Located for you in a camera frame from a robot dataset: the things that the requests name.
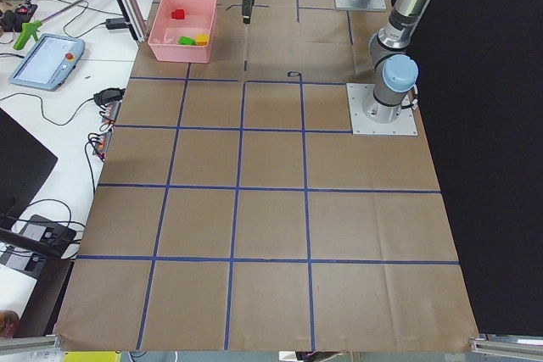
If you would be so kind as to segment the yellow toy block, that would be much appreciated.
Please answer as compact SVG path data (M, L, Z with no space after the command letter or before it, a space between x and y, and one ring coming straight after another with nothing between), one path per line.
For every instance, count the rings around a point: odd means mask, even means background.
M195 38L195 45L199 47L207 47L210 41L210 35L205 34L198 34Z

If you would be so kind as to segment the red toy block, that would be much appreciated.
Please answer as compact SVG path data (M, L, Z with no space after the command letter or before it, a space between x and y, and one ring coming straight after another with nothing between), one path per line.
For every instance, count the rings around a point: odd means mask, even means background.
M171 12L171 18L175 20L184 20L186 19L186 13L183 8L175 9Z

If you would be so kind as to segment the black usb hub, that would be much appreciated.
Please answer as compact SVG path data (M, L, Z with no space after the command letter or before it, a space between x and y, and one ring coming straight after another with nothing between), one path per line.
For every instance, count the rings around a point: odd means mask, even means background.
M60 259L67 247L75 241L76 231L35 214L22 227L20 235L38 243L38 246L28 248L28 251L38 253L39 247L46 258Z

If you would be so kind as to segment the black laptop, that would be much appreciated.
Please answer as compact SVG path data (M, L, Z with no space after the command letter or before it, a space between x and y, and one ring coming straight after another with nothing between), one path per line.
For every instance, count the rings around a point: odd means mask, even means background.
M32 202L58 158L1 110L1 227L9 228Z

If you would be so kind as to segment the pink plastic box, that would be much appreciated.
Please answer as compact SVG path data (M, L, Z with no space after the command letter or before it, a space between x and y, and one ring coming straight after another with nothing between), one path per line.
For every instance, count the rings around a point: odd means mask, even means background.
M207 64L217 0L160 0L148 44L159 61Z

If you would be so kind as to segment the grey power strip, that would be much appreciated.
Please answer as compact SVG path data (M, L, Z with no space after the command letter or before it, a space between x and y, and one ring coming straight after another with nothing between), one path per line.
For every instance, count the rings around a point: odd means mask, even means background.
M92 147L92 154L98 156L102 161L109 147L110 139L113 136L113 129L120 112L121 101L114 101L101 107L99 111L102 118L98 133L88 135L88 141Z

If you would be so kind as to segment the reacher grabber tool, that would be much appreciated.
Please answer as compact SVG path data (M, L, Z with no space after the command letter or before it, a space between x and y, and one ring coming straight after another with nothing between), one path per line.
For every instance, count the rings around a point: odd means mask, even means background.
M14 50L22 50L30 37L33 37L34 40L38 41L38 35L37 32L39 31L39 28L44 25L46 22L48 22L51 19L54 19L58 16L60 16L62 13L67 12L68 10L76 7L80 3L86 3L88 0L77 0L73 3L70 3L68 6L60 9L59 11L50 14L48 17L45 17L43 19L35 19L32 22L27 22L22 24L22 31L20 32L19 37L14 42L13 49Z

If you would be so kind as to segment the black power adapter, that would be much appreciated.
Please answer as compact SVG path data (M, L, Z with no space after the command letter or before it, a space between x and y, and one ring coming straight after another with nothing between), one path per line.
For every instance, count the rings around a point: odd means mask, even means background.
M109 31L125 29L127 27L127 23L123 18L106 19L104 24L106 29Z

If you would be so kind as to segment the green toy block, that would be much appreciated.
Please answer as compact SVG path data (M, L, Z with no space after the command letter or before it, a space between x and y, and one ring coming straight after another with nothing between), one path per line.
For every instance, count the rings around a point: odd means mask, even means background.
M183 46L195 46L196 45L196 41L192 37L189 37L189 36L180 36L177 43L179 45L183 45Z

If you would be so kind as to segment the teach pendant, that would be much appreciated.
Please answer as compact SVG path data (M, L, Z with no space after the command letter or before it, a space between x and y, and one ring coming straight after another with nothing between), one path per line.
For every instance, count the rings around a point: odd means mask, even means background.
M82 39L44 34L26 54L8 81L46 91L59 88L85 52Z

